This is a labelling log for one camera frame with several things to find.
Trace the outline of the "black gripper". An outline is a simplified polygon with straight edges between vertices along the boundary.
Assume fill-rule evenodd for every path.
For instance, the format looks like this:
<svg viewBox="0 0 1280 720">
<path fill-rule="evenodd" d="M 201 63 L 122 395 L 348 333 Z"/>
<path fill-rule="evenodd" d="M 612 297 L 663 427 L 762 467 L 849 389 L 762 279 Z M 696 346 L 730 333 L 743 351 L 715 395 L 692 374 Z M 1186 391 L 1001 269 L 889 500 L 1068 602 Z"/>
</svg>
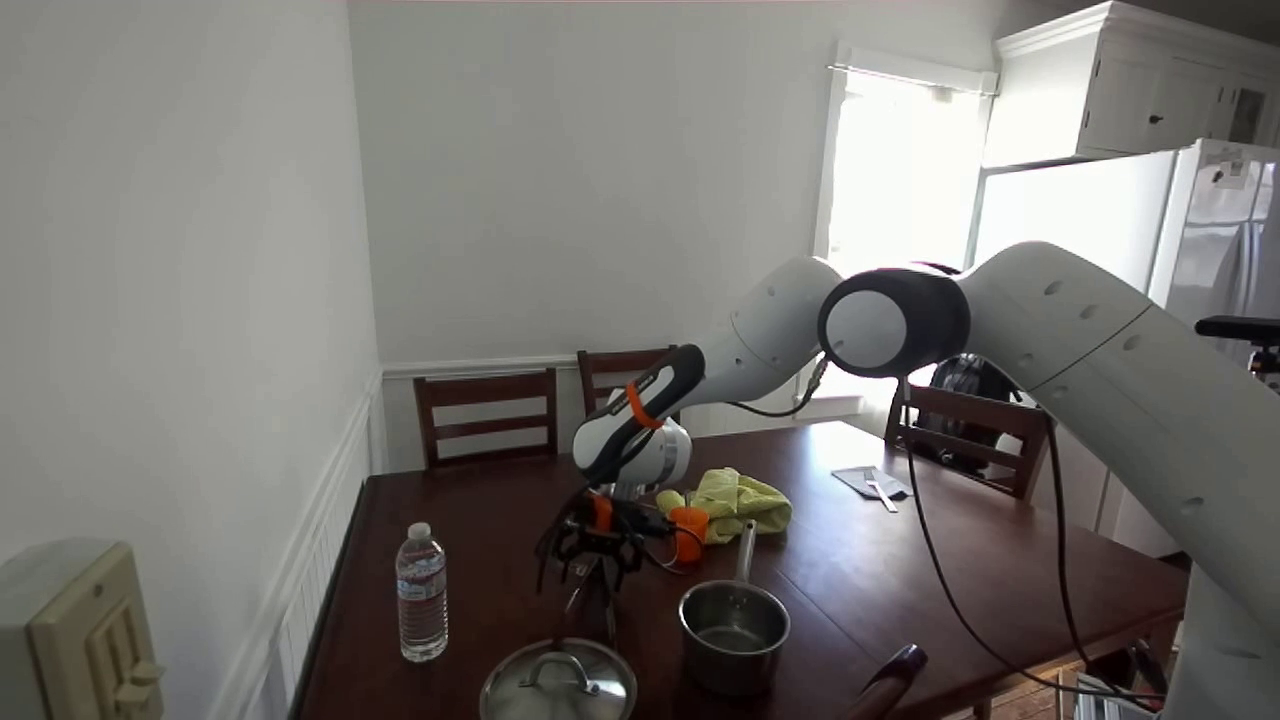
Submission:
<svg viewBox="0 0 1280 720">
<path fill-rule="evenodd" d="M 535 572 L 566 567 L 579 555 L 601 555 L 617 567 L 617 583 L 648 562 L 648 546 L 666 535 L 666 519 L 644 500 L 608 494 L 574 494 L 535 539 Z"/>
</svg>

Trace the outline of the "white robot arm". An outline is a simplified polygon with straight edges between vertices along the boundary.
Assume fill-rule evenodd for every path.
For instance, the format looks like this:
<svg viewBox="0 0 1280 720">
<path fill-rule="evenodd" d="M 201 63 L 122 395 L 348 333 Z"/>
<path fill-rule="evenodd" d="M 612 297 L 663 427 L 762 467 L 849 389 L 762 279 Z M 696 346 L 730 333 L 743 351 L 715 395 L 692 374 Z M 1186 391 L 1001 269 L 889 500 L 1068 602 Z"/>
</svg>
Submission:
<svg viewBox="0 0 1280 720">
<path fill-rule="evenodd" d="M 908 376 L 971 351 L 1102 461 L 1186 553 L 1181 660 L 1160 720 L 1280 720 L 1280 391 L 1108 269 L 1023 240 L 968 271 L 772 269 L 573 435 L 592 486 L 650 486 L 657 427 L 754 399 L 824 357 Z"/>
</svg>

